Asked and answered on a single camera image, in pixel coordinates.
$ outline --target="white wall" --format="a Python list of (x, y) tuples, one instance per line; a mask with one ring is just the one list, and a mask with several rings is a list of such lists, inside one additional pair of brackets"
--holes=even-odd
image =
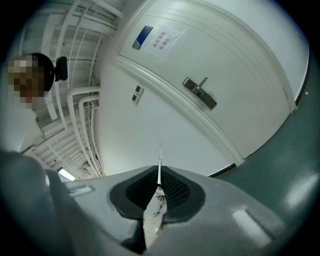
[(96, 140), (106, 175), (163, 165), (211, 175), (232, 164), (186, 117), (145, 84), (138, 105), (132, 103), (133, 78), (104, 62), (100, 67), (100, 108)]
[(254, 30), (281, 64), (296, 100), (303, 85), (309, 59), (305, 35), (273, 0), (204, 0), (233, 14)]

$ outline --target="door handle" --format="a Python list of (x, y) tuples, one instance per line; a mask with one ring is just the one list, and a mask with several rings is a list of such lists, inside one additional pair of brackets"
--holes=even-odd
[(206, 93), (201, 88), (201, 86), (206, 82), (207, 79), (208, 77), (206, 76), (198, 85), (194, 81), (192, 81), (189, 77), (187, 77), (182, 84), (185, 87), (187, 87), (191, 92), (193, 92), (195, 95), (197, 95), (197, 97), (200, 100), (202, 100), (210, 109), (213, 109), (217, 105), (217, 103), (208, 93)]

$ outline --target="gray floor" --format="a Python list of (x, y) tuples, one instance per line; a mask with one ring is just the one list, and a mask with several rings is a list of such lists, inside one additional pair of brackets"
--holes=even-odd
[(298, 109), (243, 165), (216, 178), (243, 189), (287, 224), (302, 219), (320, 182), (320, 66), (314, 54)]

